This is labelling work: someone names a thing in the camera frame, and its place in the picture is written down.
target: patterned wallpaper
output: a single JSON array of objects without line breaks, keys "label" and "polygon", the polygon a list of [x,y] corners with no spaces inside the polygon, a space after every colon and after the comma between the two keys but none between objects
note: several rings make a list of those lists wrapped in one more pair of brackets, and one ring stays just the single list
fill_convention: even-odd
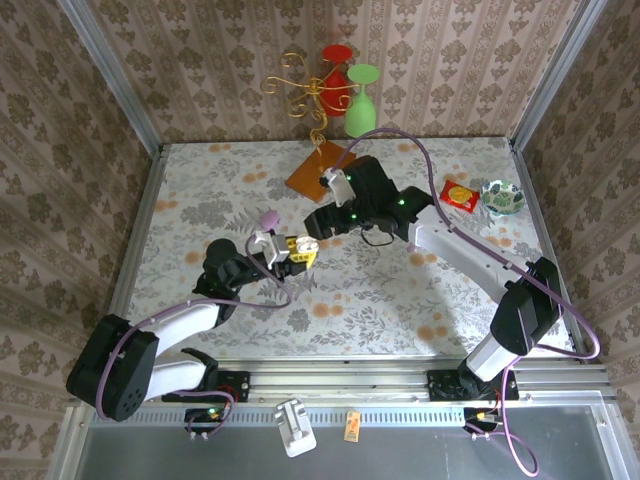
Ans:
[{"label": "patterned wallpaper", "polygon": [[[513,131],[579,0],[91,0],[163,142],[304,138],[313,121],[265,96],[286,51],[326,71],[352,47],[383,73],[368,87],[378,126],[422,136]],[[342,137],[343,119],[328,137]]]},{"label": "patterned wallpaper", "polygon": [[149,158],[53,1],[0,2],[0,478],[44,478]]},{"label": "patterned wallpaper", "polygon": [[640,451],[640,1],[608,3],[525,158]]}]

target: gold wire stand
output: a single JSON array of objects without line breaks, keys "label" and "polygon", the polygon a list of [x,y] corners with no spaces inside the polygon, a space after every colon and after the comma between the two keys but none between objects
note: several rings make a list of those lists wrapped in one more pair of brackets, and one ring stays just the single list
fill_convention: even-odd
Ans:
[{"label": "gold wire stand", "polygon": [[[277,76],[268,76],[262,81],[260,88],[264,93],[269,95],[273,95],[277,93],[278,88],[281,85],[290,85],[292,87],[297,87],[303,90],[302,95],[292,100],[289,100],[287,103],[285,103],[285,107],[284,107],[285,113],[292,118],[302,118],[308,113],[311,113],[311,117],[315,121],[320,123],[317,127],[311,129],[309,136],[311,137],[311,142],[316,147],[316,151],[318,152],[318,155],[322,156],[322,150],[320,149],[320,145],[322,145],[327,141],[324,135],[322,134],[322,131],[325,130],[327,128],[327,125],[329,124],[329,118],[325,111],[325,105],[339,112],[346,112],[349,107],[347,106],[346,108],[336,108],[331,105],[327,105],[326,102],[323,100],[323,98],[320,96],[320,94],[328,90],[344,90],[348,88],[356,88],[359,85],[351,84],[351,85],[345,85],[343,87],[327,87],[325,83],[327,78],[329,78],[329,76],[342,65],[341,63],[333,67],[331,71],[324,78],[319,78],[311,75],[309,73],[309,69],[307,68],[307,63],[305,62],[304,58],[298,53],[294,53],[294,52],[285,53],[280,58],[280,64],[284,68],[290,68],[298,64],[302,64],[305,74],[309,79],[308,83],[296,83],[291,80],[287,80],[286,78],[277,77]],[[313,99],[314,108],[312,109],[309,108],[309,105],[305,100],[309,96]],[[349,95],[341,95],[338,100],[342,105],[343,101],[350,102],[351,97]]]}]

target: floral tablecloth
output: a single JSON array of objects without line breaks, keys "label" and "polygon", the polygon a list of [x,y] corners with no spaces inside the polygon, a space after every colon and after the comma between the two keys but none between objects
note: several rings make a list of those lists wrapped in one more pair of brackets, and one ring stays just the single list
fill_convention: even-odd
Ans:
[{"label": "floral tablecloth", "polygon": [[[423,143],[438,191],[447,178],[475,189],[489,179],[520,183],[503,138]],[[184,301],[202,272],[207,245],[226,237],[242,251],[269,209],[280,213],[279,233],[305,233],[304,218],[318,205],[284,181],[311,151],[309,142],[299,141],[172,145],[128,318],[141,320]],[[398,189],[414,184],[428,191],[425,161],[410,142],[366,140],[354,151],[377,157]],[[526,207],[510,217],[491,216],[481,205],[473,214],[445,208],[501,248],[534,260],[541,255]],[[370,235],[372,243],[386,240]],[[488,332],[496,305],[433,253],[409,253],[406,247],[396,240],[374,248],[358,232],[323,241],[313,268],[289,280],[293,305],[279,311],[238,308],[226,324],[185,344],[216,358],[464,356]],[[244,287],[241,298],[275,304],[284,294],[262,281]],[[569,347],[564,324],[558,322],[545,341]]]}]

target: cardboard tag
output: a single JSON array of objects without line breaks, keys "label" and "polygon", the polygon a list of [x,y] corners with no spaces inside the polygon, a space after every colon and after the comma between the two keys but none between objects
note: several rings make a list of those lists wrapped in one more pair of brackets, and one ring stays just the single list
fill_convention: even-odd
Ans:
[{"label": "cardboard tag", "polygon": [[344,429],[344,441],[356,443],[360,437],[360,412],[347,412],[347,425]]}]

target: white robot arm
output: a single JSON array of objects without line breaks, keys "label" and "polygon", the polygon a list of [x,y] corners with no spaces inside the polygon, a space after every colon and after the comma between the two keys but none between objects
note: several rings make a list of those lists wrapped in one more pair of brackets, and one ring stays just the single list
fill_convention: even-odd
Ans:
[{"label": "white robot arm", "polygon": [[[559,293],[559,275],[552,262],[546,258],[527,262],[455,221],[443,221],[430,195],[416,187],[398,191],[376,158],[360,157],[344,171],[329,169],[321,183],[331,189],[335,201],[307,217],[305,226],[311,236],[325,239],[354,228],[378,227],[437,254],[468,275],[498,304],[490,333],[458,369],[462,395],[478,398],[490,391],[490,382],[517,357],[526,355],[559,318],[558,305],[511,270],[512,266],[519,267]],[[460,233],[496,255],[474,248]]]},{"label": "white robot arm", "polygon": [[279,282],[300,274],[311,267],[318,251],[317,242],[307,236],[285,237],[264,231],[256,232],[252,239],[262,250],[251,255],[253,259],[240,255],[230,240],[209,245],[204,273],[194,289],[195,294],[208,298],[189,300],[136,326],[116,315],[104,317],[71,371],[67,391],[93,406],[99,403],[105,416],[122,421],[154,397],[185,390],[218,390],[233,378],[248,385],[249,372],[221,372],[217,362],[202,352],[189,348],[172,356],[165,352],[224,323],[242,304],[239,290],[243,285],[269,273]]}]

